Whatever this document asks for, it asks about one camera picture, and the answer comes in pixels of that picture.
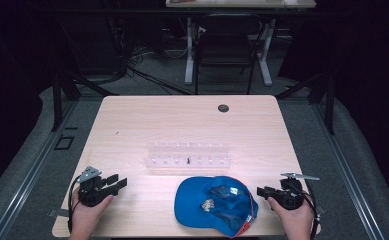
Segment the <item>clear acrylic peg rack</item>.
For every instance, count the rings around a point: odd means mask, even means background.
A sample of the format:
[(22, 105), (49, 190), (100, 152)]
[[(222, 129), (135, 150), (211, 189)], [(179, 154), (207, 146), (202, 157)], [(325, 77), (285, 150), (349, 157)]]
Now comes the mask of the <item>clear acrylic peg rack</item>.
[(228, 168), (230, 147), (223, 143), (153, 142), (144, 158), (150, 168)]

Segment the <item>blue baseball cap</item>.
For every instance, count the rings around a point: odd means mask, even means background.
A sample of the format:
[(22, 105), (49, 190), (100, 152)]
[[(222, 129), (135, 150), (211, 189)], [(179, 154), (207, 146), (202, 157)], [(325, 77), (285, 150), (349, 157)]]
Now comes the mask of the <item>blue baseball cap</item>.
[(244, 233), (258, 210), (248, 188), (229, 176), (187, 178), (179, 185), (174, 200), (174, 215), (180, 224), (213, 228), (229, 238)]

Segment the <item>white desk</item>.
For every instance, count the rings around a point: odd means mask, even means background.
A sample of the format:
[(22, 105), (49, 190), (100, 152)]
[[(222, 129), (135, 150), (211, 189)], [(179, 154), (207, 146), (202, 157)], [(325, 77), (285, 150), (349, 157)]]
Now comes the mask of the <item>white desk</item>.
[[(253, 10), (288, 10), (296, 12), (304, 9), (313, 9), (316, 6), (315, 0), (166, 0), (166, 6), (170, 8), (241, 8)], [(272, 18), (265, 24), (264, 46), (258, 53), (259, 66), (265, 86), (272, 85), (272, 79), (266, 62), (272, 36), (275, 29), (276, 18)]]

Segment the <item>person's right hand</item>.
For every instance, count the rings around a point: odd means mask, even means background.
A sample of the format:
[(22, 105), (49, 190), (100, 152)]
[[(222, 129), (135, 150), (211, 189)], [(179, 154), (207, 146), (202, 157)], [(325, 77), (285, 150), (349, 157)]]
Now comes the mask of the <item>person's right hand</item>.
[(267, 200), (271, 209), (279, 216), (285, 235), (310, 235), (314, 214), (306, 200), (295, 210), (284, 209), (275, 199)]

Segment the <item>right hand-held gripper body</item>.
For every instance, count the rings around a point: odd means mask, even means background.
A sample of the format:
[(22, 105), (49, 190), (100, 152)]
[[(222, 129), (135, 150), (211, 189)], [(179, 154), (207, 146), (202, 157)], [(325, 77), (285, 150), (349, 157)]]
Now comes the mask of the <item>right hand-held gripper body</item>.
[(298, 209), (304, 201), (305, 193), (301, 179), (318, 181), (319, 177), (299, 173), (282, 173), (284, 179), (280, 180), (280, 189), (274, 191), (273, 198), (286, 210)]

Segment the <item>black chair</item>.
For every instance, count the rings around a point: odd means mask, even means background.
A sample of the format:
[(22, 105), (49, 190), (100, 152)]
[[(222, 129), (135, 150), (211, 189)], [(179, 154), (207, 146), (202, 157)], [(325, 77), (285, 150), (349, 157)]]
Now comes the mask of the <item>black chair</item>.
[(199, 93), (199, 70), (206, 68), (250, 69), (247, 90), (251, 90), (258, 44), (264, 24), (253, 14), (209, 14), (196, 20), (198, 28), (194, 55), (194, 89)]

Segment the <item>black metal stand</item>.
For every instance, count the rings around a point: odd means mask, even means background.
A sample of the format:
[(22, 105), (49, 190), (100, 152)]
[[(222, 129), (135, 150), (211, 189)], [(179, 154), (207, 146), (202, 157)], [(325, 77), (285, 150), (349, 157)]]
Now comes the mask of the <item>black metal stand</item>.
[(78, 101), (81, 97), (76, 84), (80, 83), (94, 92), (99, 93), (103, 97), (116, 96), (116, 93), (112, 93), (97, 84), (89, 81), (81, 74), (77, 74), (71, 70), (59, 70), (53, 78), (53, 108), (54, 108), (54, 122), (52, 132), (56, 131), (63, 122), (62, 111), (62, 94), (65, 94), (71, 101)]
[(310, 104), (318, 104), (325, 99), (324, 124), (331, 135), (334, 135), (333, 114), (335, 102), (335, 78), (332, 73), (324, 72), (316, 74), (304, 82), (295, 84), (287, 90), (276, 95), (278, 100), (285, 99), (305, 87), (311, 87), (307, 101)]

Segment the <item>person's left hand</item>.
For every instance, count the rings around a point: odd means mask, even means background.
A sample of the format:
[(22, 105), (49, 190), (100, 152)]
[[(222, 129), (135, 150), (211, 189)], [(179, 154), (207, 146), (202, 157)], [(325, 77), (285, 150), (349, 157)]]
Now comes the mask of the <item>person's left hand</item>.
[(87, 207), (78, 202), (78, 191), (76, 189), (72, 194), (72, 233), (92, 235), (97, 227), (102, 214), (114, 200), (113, 195), (107, 196), (101, 203), (95, 207)]

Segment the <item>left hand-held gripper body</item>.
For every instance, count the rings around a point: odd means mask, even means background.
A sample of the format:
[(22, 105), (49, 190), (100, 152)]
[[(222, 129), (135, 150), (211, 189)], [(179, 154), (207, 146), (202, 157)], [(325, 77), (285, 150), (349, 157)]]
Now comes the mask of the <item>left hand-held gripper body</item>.
[(82, 205), (94, 207), (101, 203), (107, 196), (118, 194), (115, 184), (108, 185), (107, 178), (101, 177), (102, 172), (92, 166), (88, 166), (78, 178), (78, 200)]

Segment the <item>aluminium floor rail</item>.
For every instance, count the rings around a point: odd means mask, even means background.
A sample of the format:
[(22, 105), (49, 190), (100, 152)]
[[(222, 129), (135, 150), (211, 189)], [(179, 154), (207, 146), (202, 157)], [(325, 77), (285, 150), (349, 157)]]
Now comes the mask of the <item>aluminium floor rail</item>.
[(74, 101), (65, 104), (62, 121), (55, 131), (51, 130), (54, 120), (52, 107), (45, 106), (35, 127), (1, 176), (0, 239), (8, 234), (76, 106)]
[(335, 155), (335, 165), (337, 171), (339, 172), (345, 188), (349, 193), (349, 198), (354, 205), (369, 240), (386, 240), (368, 204), (368, 201), (364, 197), (363, 192), (360, 189), (358, 182), (347, 162), (347, 158), (345, 157), (338, 142), (337, 136), (331, 134), (327, 129), (324, 120), (324, 111), (320, 106), (316, 105), (312, 105), (311, 108), (315, 116), (318, 118), (319, 126), (324, 132), (333, 154)]

